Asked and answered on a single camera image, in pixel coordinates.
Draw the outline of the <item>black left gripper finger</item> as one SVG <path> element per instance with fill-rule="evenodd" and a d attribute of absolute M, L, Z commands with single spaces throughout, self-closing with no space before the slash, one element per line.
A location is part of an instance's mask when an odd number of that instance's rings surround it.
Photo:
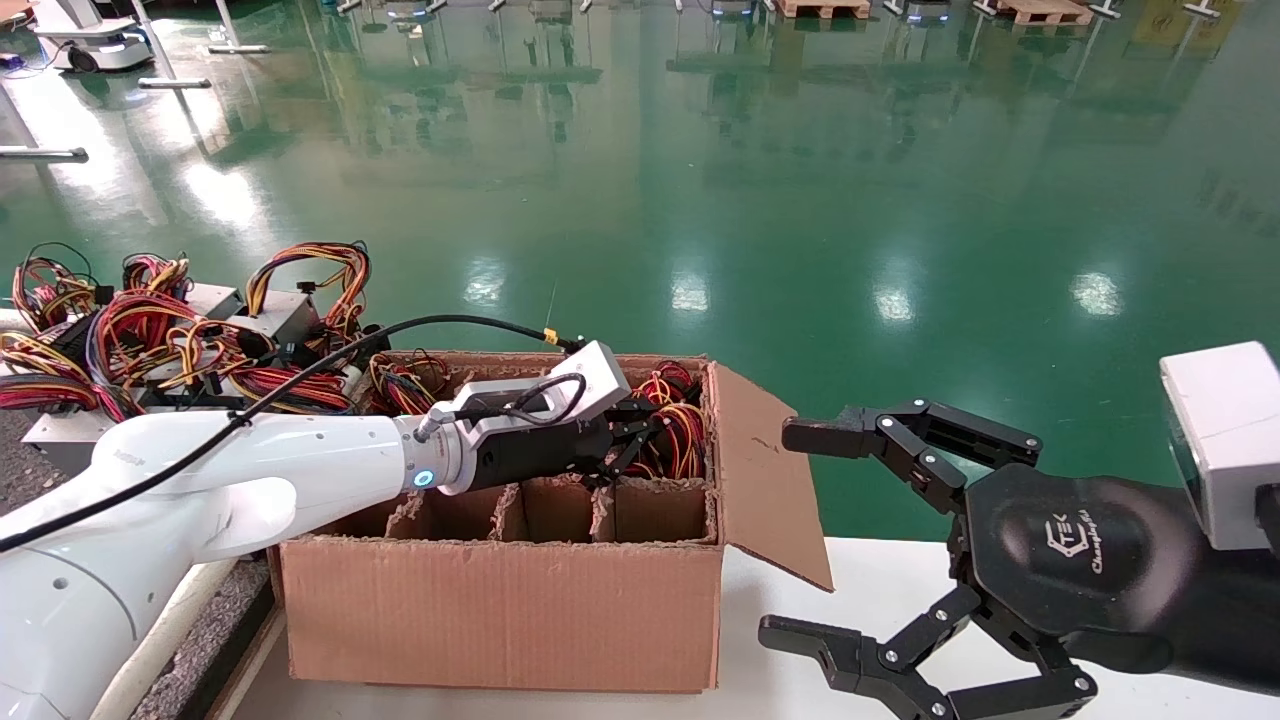
<path fill-rule="evenodd" d="M 648 441 L 663 432 L 666 419 L 660 406 L 649 398 L 623 398 L 605 411 L 613 441 Z"/>
<path fill-rule="evenodd" d="M 622 477 L 657 478 L 657 464 L 646 456 L 646 446 L 654 434 L 635 432 L 617 438 L 611 454 L 598 466 L 598 484 L 613 486 Z"/>

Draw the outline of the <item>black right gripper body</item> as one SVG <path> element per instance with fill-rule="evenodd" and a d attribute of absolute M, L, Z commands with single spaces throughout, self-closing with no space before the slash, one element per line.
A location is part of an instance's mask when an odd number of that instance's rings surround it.
<path fill-rule="evenodd" d="M 1116 673 L 1277 691 L 1277 559 L 1220 551 L 1183 491 L 1007 465 L 965 493 L 966 570 L 1025 638 Z"/>

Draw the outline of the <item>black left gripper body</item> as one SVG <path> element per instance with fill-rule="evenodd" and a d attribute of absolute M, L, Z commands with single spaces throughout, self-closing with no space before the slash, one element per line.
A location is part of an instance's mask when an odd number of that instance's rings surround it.
<path fill-rule="evenodd" d="M 593 474 L 613 446 L 604 419 L 499 433 L 476 451 L 472 492 L 567 471 Z"/>

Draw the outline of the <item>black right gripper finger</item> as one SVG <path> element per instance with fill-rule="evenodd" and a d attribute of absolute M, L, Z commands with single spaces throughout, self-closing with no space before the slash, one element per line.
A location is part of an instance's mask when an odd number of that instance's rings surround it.
<path fill-rule="evenodd" d="M 1037 675 L 943 692 L 920 666 L 972 621 L 1023 651 Z M 886 642 L 858 630 L 765 615 L 758 639 L 768 650 L 814 659 L 832 691 L 881 702 L 897 719 L 1070 719 L 1096 696 L 1094 680 L 1055 638 L 1024 635 L 1000 623 L 988 597 L 956 585 Z"/>
<path fill-rule="evenodd" d="M 948 455 L 991 470 L 1034 466 L 1041 441 L 1025 432 L 929 400 L 899 406 L 846 406 L 833 420 L 783 421 L 786 450 L 812 456 L 873 457 L 942 515 L 965 512 L 966 477 Z"/>

